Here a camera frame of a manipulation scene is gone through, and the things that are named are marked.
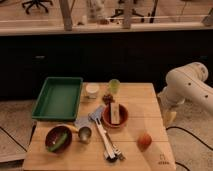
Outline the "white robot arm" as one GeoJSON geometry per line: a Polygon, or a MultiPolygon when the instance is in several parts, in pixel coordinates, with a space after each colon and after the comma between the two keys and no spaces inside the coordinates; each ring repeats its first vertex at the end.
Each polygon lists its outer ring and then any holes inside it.
{"type": "Polygon", "coordinates": [[[177,112],[174,108],[186,99],[213,114],[213,87],[205,84],[208,75],[207,67],[200,62],[192,62],[167,73],[166,86],[157,95],[165,127],[175,120],[177,112]]]}

